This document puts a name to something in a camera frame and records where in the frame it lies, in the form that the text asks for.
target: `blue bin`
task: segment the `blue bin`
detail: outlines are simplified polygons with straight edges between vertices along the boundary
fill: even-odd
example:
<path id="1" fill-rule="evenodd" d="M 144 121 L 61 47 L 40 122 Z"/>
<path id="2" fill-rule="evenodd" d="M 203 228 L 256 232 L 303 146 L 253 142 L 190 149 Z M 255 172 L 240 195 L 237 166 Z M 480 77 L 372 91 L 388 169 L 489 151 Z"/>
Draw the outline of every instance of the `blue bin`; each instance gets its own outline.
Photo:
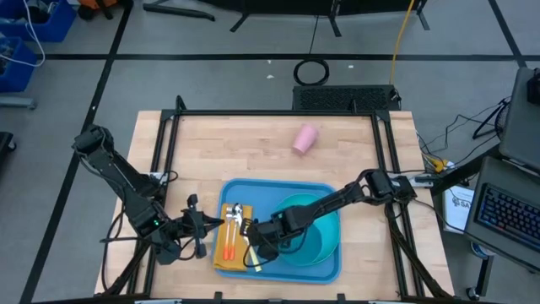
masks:
<path id="1" fill-rule="evenodd" d="M 19 19 L 26 15 L 23 0 L 0 0 L 0 18 Z M 42 0 L 49 4 L 57 0 Z M 73 24 L 77 13 L 69 5 L 67 0 L 58 0 L 58 5 L 54 8 L 49 20 L 44 24 L 32 24 L 35 35 L 39 41 L 60 42 L 66 38 L 69 28 Z M 26 41 L 33 41 L 26 29 L 25 23 L 0 24 L 0 32 L 7 37 L 21 37 Z"/>
<path id="2" fill-rule="evenodd" d="M 12 59 L 32 64 L 37 62 L 35 54 L 23 43 L 22 39 L 18 37 L 0 38 L 0 46 L 4 45 L 6 41 L 13 48 Z M 0 74 L 0 93 L 24 91 L 33 71 L 34 67 L 16 62 L 8 62 L 3 74 Z"/>

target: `gray floor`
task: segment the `gray floor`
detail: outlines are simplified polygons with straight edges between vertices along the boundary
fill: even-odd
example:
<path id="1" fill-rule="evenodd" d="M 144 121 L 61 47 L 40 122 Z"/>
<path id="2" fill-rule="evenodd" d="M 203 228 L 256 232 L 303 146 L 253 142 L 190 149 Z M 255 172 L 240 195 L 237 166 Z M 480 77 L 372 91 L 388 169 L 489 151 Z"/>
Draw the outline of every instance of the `gray floor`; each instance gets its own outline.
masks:
<path id="1" fill-rule="evenodd" d="M 177 2 L 216 15 L 202 19 L 146 13 L 137 3 L 120 44 L 122 54 L 306 53 L 315 18 L 252 16 L 235 33 L 240 17 L 195 2 Z M 535 23 L 537 0 L 499 1 L 521 52 L 540 55 Z M 45 44 L 48 54 L 106 54 L 121 10 L 111 21 L 77 19 L 67 39 Z M 338 18 L 343 37 L 335 38 L 320 19 L 314 53 L 390 54 L 403 13 Z M 404 34 L 402 53 L 435 55 L 511 55 L 487 0 L 430 0 L 424 31 L 414 15 Z M 296 61 L 115 61 L 94 122 L 108 127 L 116 148 L 126 154 L 138 111 L 172 107 L 183 96 L 192 109 L 289 109 Z M 389 61 L 329 61 L 328 84 L 385 84 Z M 528 62 L 540 67 L 540 62 Z M 0 109 L 0 130 L 15 133 L 19 147 L 9 156 L 0 182 L 0 288 L 3 302 L 19 301 L 60 186 L 68 169 L 73 137 L 80 132 L 103 61 L 50 60 L 35 71 L 20 94 L 39 102 L 34 111 Z M 413 111 L 418 132 L 431 140 L 458 113 L 473 115 L 510 95 L 515 62 L 398 62 L 396 86 L 404 110 Z M 301 77 L 321 71 L 306 65 Z M 468 123 L 449 137 L 442 152 L 460 160 L 482 141 L 470 139 Z M 442 146 L 436 141 L 432 149 Z M 483 146 L 487 149 L 491 143 Z M 34 301 L 91 296 L 100 265 L 98 240 L 111 222 L 114 195 L 95 177 L 78 170 Z M 480 261 L 461 236 L 441 232 L 458 296 L 474 285 Z M 532 303 L 540 296 L 540 276 L 497 259 L 487 300 Z"/>

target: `black grille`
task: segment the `black grille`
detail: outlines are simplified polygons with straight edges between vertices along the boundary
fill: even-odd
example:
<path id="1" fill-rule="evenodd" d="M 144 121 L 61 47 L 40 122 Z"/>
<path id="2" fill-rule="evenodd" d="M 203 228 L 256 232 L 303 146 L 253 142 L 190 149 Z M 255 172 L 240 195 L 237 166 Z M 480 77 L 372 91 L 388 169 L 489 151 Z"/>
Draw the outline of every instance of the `black grille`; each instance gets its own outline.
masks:
<path id="1" fill-rule="evenodd" d="M 391 85 L 355 85 L 294 87 L 296 110 L 350 110 L 351 101 L 358 111 L 399 110 L 389 102 Z"/>

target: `teal bowl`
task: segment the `teal bowl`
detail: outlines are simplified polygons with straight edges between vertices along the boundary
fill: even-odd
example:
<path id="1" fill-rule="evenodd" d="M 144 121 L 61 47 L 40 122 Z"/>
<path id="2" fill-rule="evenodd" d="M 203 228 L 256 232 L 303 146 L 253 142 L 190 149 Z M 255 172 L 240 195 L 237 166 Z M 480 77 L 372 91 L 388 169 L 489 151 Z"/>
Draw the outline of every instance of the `teal bowl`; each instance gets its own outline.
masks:
<path id="1" fill-rule="evenodd" d="M 314 194 L 295 194 L 281 202 L 276 211 L 281 211 L 291 206 L 305 206 L 315 202 L 320 197 Z M 281 247 L 284 252 L 293 251 L 302 242 L 304 236 L 297 236 L 290 242 L 289 248 Z M 319 219 L 311 225 L 306 232 L 304 245 L 293 253 L 280 253 L 279 257 L 285 262 L 294 266 L 310 266 L 320 263 L 330 257 L 340 240 L 339 215 L 332 212 Z"/>

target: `white paper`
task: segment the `white paper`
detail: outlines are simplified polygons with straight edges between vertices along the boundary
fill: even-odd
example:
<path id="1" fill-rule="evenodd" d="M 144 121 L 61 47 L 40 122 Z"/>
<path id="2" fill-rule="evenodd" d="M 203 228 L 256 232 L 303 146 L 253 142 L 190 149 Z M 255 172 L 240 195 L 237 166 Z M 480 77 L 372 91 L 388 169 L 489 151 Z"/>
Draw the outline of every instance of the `white paper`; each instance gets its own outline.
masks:
<path id="1" fill-rule="evenodd" d="M 454 186 L 445 191 L 443 210 L 448 224 L 461 230 L 465 229 L 473 197 L 474 191 L 464 187 Z M 449 227 L 446 223 L 444 229 L 445 231 L 463 234 L 461 231 Z"/>

